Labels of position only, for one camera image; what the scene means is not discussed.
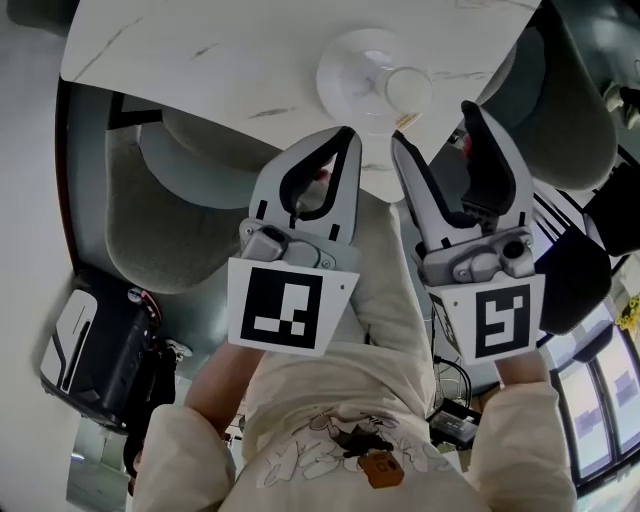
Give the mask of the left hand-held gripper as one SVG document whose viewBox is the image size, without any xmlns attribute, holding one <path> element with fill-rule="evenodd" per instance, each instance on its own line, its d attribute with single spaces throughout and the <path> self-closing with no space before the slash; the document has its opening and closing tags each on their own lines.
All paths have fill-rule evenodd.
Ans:
<svg viewBox="0 0 640 512">
<path fill-rule="evenodd" d="M 326 352 L 360 277 L 351 242 L 361 159 L 360 137 L 338 126 L 299 140 L 261 170 L 253 218 L 240 225 L 240 255 L 228 262 L 229 343 L 291 355 Z M 299 196 L 330 162 L 324 203 L 299 212 Z"/>
</svg>

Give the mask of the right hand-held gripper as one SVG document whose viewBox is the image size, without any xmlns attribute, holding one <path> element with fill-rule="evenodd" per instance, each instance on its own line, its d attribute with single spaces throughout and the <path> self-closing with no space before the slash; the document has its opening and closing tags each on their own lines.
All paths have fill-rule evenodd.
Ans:
<svg viewBox="0 0 640 512">
<path fill-rule="evenodd" d="M 466 215 L 449 210 L 419 149 L 400 131 L 391 137 L 391 156 L 423 240 L 414 253 L 419 279 L 448 343 L 464 363 L 480 364 L 535 349 L 545 277 L 535 272 L 526 227 L 532 177 L 524 158 L 479 105 L 464 101 L 461 111 L 469 176 L 462 204 L 485 232 L 503 232 L 462 243 Z"/>
</svg>

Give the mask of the white saucer plate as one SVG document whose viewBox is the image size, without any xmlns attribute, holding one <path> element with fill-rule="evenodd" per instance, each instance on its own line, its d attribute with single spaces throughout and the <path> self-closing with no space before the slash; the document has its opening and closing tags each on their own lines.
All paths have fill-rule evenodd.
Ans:
<svg viewBox="0 0 640 512">
<path fill-rule="evenodd" d="M 427 68 L 394 33 L 361 29 L 336 38 L 323 53 L 316 86 L 328 114 L 361 134 L 396 131 L 393 112 L 382 96 L 387 74 L 397 67 Z"/>
</svg>

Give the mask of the white cup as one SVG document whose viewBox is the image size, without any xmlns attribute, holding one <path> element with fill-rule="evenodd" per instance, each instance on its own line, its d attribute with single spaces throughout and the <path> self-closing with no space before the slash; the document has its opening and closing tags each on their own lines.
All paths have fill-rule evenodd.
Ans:
<svg viewBox="0 0 640 512">
<path fill-rule="evenodd" d="M 428 109 L 432 99 L 432 84 L 427 74 L 418 68 L 404 66 L 391 70 L 382 85 L 382 96 L 393 112 L 396 130 L 403 131 Z"/>
</svg>

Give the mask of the person's right forearm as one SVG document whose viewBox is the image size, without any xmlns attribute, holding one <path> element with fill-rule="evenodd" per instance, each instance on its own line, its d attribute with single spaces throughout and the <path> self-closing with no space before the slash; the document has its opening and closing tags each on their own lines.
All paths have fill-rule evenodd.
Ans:
<svg viewBox="0 0 640 512">
<path fill-rule="evenodd" d="M 500 359 L 495 363 L 502 394 L 545 395 L 551 389 L 549 371 L 537 351 Z"/>
</svg>

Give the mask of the person's left forearm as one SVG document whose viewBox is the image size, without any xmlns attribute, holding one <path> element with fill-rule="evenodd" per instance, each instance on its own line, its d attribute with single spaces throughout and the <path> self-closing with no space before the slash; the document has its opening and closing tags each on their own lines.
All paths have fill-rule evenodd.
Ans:
<svg viewBox="0 0 640 512">
<path fill-rule="evenodd" d="M 263 356 L 261 350 L 225 341 L 193 379 L 184 405 L 199 413 L 223 437 Z"/>
</svg>

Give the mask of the person's cream trouser leg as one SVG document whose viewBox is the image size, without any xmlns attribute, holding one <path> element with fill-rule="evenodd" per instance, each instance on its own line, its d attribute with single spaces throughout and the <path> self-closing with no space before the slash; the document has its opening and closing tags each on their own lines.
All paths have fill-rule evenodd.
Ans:
<svg viewBox="0 0 640 512">
<path fill-rule="evenodd" d="M 361 252 L 352 295 L 355 315 L 373 346 L 391 358 L 387 385 L 393 394 L 425 418 L 436 391 L 431 343 L 411 282 L 397 208 L 362 192 L 354 246 Z"/>
</svg>

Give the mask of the dark dining chair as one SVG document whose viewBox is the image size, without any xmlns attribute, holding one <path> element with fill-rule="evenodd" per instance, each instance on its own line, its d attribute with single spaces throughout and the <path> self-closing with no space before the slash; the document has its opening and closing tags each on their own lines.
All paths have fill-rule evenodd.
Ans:
<svg viewBox="0 0 640 512">
<path fill-rule="evenodd" d="M 609 255 L 577 228 L 567 229 L 535 262 L 545 276 L 540 329 L 564 335 L 579 325 L 608 295 Z"/>
<path fill-rule="evenodd" d="M 621 146 L 621 162 L 583 209 L 587 235 L 609 256 L 640 250 L 640 163 Z"/>
</svg>

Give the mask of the white marble square table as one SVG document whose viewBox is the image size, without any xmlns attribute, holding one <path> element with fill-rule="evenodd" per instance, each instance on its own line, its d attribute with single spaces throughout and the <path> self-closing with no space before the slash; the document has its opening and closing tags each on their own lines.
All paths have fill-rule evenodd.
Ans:
<svg viewBox="0 0 640 512">
<path fill-rule="evenodd" d="M 61 75 L 286 148 L 328 128 L 316 70 L 331 42 L 383 29 L 432 83 L 406 132 L 432 159 L 540 0 L 80 0 Z"/>
</svg>

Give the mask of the black waist battery pack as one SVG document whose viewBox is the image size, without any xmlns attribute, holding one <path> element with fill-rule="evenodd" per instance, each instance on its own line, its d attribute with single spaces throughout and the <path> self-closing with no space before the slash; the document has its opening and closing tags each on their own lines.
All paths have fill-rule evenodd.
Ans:
<svg viewBox="0 0 640 512">
<path fill-rule="evenodd" d="M 472 410 L 438 410 L 428 420 L 432 444 L 439 446 L 448 443 L 460 451 L 470 449 L 476 438 L 480 419 L 481 415 Z"/>
</svg>

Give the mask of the black equipment case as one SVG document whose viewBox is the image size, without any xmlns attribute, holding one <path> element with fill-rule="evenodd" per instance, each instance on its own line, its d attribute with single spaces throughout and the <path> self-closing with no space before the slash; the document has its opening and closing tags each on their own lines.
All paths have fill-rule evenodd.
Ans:
<svg viewBox="0 0 640 512">
<path fill-rule="evenodd" d="M 83 417 L 116 433 L 126 429 L 129 395 L 144 353 L 151 349 L 161 311 L 145 289 L 86 267 L 73 290 L 93 295 L 98 310 L 68 393 L 39 376 L 45 392 Z"/>
</svg>

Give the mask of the person's cream printed shirt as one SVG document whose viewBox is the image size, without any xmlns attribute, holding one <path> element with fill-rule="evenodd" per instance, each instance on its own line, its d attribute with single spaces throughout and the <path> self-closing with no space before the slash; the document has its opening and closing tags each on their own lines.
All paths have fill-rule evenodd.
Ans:
<svg viewBox="0 0 640 512">
<path fill-rule="evenodd" d="M 246 395 L 244 466 L 189 405 L 152 415 L 133 512 L 576 512 L 547 382 L 488 402 L 459 473 L 431 442 L 429 353 L 333 344 L 265 356 Z"/>
</svg>

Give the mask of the white and black device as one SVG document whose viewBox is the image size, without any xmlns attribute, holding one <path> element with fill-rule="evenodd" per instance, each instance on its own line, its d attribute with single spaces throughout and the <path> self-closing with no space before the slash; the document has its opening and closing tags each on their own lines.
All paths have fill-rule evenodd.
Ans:
<svg viewBox="0 0 640 512">
<path fill-rule="evenodd" d="M 40 365 L 40 374 L 62 393 L 70 390 L 97 310 L 96 298 L 76 289 L 55 324 Z"/>
</svg>

